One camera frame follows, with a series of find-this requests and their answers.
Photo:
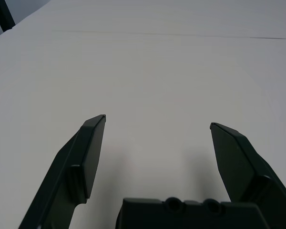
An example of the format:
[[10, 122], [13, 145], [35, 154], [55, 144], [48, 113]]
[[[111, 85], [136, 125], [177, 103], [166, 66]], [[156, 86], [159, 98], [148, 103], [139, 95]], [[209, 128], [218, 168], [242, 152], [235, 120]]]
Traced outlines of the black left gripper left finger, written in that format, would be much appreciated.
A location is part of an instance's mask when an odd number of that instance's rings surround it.
[[59, 150], [19, 228], [67, 229], [74, 210], [91, 196], [106, 116], [86, 120]]

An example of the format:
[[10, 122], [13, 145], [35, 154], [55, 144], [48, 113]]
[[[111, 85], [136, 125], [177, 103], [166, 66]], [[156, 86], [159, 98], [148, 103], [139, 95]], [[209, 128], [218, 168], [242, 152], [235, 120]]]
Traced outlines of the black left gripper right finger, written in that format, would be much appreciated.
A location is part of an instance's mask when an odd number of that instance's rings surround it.
[[218, 171], [232, 202], [254, 203], [268, 226], [286, 229], [286, 188], [246, 136], [211, 123]]

